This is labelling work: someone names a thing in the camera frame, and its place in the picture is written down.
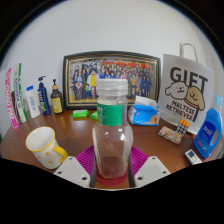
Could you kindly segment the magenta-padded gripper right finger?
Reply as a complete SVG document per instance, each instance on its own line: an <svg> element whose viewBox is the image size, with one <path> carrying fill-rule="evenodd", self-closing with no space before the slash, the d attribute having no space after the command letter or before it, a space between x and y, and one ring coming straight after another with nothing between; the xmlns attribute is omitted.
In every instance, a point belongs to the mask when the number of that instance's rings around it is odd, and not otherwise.
<svg viewBox="0 0 224 224"><path fill-rule="evenodd" d="M129 157L128 181L131 188L143 187L170 174L156 157L148 157L140 149L132 147Z"/></svg>

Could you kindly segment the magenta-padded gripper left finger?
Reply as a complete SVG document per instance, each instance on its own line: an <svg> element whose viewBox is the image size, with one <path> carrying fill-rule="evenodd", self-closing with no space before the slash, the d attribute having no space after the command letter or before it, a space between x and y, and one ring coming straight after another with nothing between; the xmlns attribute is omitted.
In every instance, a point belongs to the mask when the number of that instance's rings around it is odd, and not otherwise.
<svg viewBox="0 0 224 224"><path fill-rule="evenodd" d="M54 174L84 188L94 188L96 183L94 147L88 147L76 157L67 157Z"/></svg>

